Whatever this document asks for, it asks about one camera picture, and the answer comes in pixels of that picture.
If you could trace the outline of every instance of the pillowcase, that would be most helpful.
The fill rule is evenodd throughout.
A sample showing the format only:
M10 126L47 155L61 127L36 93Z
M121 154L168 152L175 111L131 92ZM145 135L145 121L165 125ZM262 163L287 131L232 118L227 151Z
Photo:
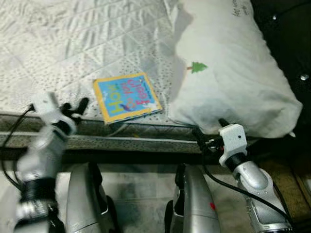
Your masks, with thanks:
M249 136L291 132L302 104L278 68L253 19L249 0L184 0L192 22L176 44L169 118L217 134L218 119L244 126ZM185 20L173 22L183 28Z

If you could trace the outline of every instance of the book cover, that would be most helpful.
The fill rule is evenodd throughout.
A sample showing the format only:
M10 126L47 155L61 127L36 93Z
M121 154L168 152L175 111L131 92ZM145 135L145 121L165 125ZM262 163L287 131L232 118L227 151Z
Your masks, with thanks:
M94 89L107 124L162 110L145 73L97 79Z

